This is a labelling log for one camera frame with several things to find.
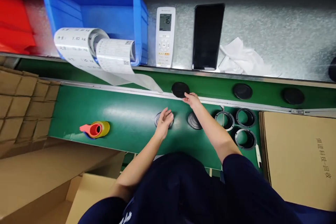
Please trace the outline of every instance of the smartphone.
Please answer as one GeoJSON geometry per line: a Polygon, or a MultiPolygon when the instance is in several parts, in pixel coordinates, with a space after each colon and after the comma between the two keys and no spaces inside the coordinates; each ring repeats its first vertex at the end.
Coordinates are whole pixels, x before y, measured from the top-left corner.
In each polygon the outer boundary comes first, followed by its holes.
{"type": "Polygon", "coordinates": [[[193,69],[216,69],[224,9],[224,3],[195,7],[193,69]]]}

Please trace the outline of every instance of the red plastic bin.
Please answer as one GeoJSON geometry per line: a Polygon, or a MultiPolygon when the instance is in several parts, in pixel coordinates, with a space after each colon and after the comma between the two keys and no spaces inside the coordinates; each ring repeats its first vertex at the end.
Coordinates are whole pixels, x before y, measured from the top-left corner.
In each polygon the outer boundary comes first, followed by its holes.
{"type": "Polygon", "coordinates": [[[0,51],[29,54],[35,47],[23,0],[0,0],[0,51]]]}

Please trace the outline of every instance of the white tissue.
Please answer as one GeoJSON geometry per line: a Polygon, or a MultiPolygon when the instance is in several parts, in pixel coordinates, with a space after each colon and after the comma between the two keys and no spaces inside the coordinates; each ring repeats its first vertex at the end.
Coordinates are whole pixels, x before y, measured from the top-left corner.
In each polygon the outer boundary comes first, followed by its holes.
{"type": "Polygon", "coordinates": [[[220,46],[226,55],[218,68],[227,74],[246,74],[265,76],[271,74],[271,65],[265,64],[262,57],[252,48],[244,47],[240,38],[226,46],[220,46]]]}

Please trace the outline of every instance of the white pen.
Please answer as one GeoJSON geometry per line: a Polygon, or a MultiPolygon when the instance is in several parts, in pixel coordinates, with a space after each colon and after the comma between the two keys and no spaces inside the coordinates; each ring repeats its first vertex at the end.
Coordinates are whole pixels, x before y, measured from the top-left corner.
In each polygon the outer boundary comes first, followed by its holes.
{"type": "Polygon", "coordinates": [[[258,167],[261,168],[261,156],[260,156],[260,151],[259,151],[259,145],[255,145],[255,153],[257,155],[257,162],[258,162],[258,167]]]}

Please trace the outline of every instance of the hand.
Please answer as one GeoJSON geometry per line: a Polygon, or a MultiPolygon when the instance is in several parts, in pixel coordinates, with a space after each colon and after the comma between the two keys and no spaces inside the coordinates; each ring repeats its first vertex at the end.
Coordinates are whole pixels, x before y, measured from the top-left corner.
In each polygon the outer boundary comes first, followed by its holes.
{"type": "Polygon", "coordinates": [[[183,98],[182,101],[189,104],[190,107],[193,110],[202,105],[202,103],[200,102],[197,94],[195,94],[195,93],[190,93],[190,94],[184,93],[184,96],[185,96],[185,98],[183,98]]]}
{"type": "Polygon", "coordinates": [[[154,137],[163,141],[168,133],[169,124],[174,120],[174,115],[171,110],[165,108],[162,110],[160,118],[157,122],[157,127],[154,133],[154,137]]]}

